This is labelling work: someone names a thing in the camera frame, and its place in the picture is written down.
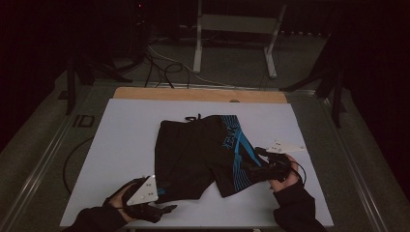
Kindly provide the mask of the person's right hand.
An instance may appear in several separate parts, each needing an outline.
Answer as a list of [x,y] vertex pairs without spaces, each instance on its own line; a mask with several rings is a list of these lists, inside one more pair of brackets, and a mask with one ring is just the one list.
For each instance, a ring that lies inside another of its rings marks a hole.
[[299,172],[298,172],[298,168],[299,168],[298,163],[295,161],[295,159],[293,157],[291,157],[289,155],[287,155],[287,157],[289,158],[290,163],[291,163],[291,171],[289,172],[288,177],[282,182],[280,182],[278,180],[269,180],[268,181],[268,183],[271,186],[271,189],[274,192],[279,192],[283,189],[291,187],[292,185],[295,185],[296,183],[298,183],[300,181],[300,175],[299,175]]

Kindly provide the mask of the white table mat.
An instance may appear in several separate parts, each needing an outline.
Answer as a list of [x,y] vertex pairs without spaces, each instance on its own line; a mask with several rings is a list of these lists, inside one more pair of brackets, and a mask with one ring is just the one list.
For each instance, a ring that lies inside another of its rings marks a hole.
[[[293,108],[288,103],[210,101],[144,101],[112,99],[108,102],[91,148],[61,219],[73,224],[84,208],[99,206],[124,183],[154,172],[154,148],[163,120],[183,121],[188,116],[235,115],[253,146],[268,148],[275,140],[305,147],[293,158],[304,168],[306,189],[315,199],[316,217],[333,225],[322,188],[306,149]],[[210,185],[198,200],[176,202],[177,208],[157,223],[135,221],[132,227],[178,229],[273,228],[278,203],[267,183],[258,183],[223,198]]]

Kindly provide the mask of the white metal stand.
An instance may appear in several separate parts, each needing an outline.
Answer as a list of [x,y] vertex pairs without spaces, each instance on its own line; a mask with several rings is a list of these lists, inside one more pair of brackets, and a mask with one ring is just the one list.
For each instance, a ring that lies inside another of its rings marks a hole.
[[196,46],[193,58],[193,72],[201,72],[202,62],[202,31],[223,31],[239,33],[270,34],[271,41],[264,47],[269,77],[277,78],[277,70],[273,58],[273,49],[278,38],[279,29],[283,21],[287,6],[281,4],[276,18],[224,15],[224,14],[204,14],[202,12],[202,0],[197,0],[196,18]]

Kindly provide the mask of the black shorts with blue print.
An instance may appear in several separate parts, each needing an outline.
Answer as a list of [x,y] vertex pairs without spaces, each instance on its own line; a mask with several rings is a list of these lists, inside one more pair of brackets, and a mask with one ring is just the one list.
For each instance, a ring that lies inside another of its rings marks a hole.
[[264,167],[235,115],[163,121],[155,146],[161,203],[198,199],[211,184],[225,198],[258,183],[250,170]]

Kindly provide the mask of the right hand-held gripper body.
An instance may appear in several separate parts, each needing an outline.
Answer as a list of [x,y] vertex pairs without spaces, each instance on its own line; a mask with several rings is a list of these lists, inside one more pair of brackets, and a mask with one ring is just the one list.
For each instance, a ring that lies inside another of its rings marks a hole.
[[273,179],[282,182],[291,171],[291,163],[287,155],[292,152],[304,151],[305,147],[275,140],[271,146],[263,149],[266,149],[269,153],[269,156],[266,158],[269,163],[268,169],[272,172]]

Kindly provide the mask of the person's left hand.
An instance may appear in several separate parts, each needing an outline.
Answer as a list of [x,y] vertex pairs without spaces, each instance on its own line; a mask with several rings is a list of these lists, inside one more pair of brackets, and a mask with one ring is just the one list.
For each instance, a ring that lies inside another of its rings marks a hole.
[[119,190],[118,192],[114,193],[108,203],[114,207],[117,212],[122,216],[122,218],[126,221],[126,222],[131,222],[133,221],[133,218],[128,216],[125,212],[124,212],[124,206],[123,206],[123,202],[122,202],[122,196],[124,195],[124,193],[130,188],[130,186],[124,187],[121,190]]

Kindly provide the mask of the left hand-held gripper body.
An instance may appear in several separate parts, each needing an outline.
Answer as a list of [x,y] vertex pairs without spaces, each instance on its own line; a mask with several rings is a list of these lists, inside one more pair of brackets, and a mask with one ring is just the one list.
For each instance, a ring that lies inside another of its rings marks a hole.
[[123,210],[130,218],[156,223],[161,219],[161,210],[150,203],[158,199],[155,175],[134,179],[126,183],[122,196]]

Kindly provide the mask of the black tripod stand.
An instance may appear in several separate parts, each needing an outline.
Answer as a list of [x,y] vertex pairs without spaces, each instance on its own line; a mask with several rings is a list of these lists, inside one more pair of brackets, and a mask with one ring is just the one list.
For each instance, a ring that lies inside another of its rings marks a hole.
[[294,92],[300,88],[321,80],[314,94],[319,99],[326,99],[333,94],[332,119],[335,125],[340,127],[339,113],[341,111],[342,79],[346,65],[346,52],[342,45],[342,39],[336,33],[332,33],[309,75],[290,86],[282,87],[282,92]]
[[82,53],[73,53],[67,60],[67,91],[65,100],[67,101],[66,114],[73,112],[76,103],[76,83],[75,77],[78,76],[80,81],[85,85],[92,85],[95,81],[93,71],[101,72],[108,77],[119,82],[130,83],[131,80],[124,78],[122,73],[131,71],[137,66],[136,62],[120,68],[110,68],[103,63]]

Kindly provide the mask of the metal floor rail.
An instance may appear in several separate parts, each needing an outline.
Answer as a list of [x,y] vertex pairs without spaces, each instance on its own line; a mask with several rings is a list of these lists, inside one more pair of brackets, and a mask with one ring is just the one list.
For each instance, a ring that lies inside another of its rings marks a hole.
[[333,121],[332,118],[332,107],[330,102],[325,100],[319,100],[319,105],[321,106],[326,118],[327,122],[330,125],[330,128],[333,131],[333,134],[336,136],[338,144],[341,147],[341,151],[343,153],[346,166],[350,175],[350,179],[352,180],[356,192],[359,195],[359,198],[362,202],[362,206],[366,212],[367,218],[369,223],[374,232],[389,232],[385,220],[382,219],[380,211],[378,209],[377,204],[374,201],[374,197],[370,192],[367,183],[362,175],[362,172],[357,165],[353,153],[348,146],[343,131],[336,126],[336,123]]
[[66,136],[70,128],[70,123],[72,121],[72,115],[65,116],[63,118],[57,131],[49,140],[49,143],[43,151],[40,160],[34,166],[28,178],[24,182],[11,208],[0,221],[0,232],[13,232],[15,226],[19,223],[22,215],[26,211],[28,204],[30,203],[38,187],[40,186],[47,169],[49,168],[55,155],[61,147],[62,141]]

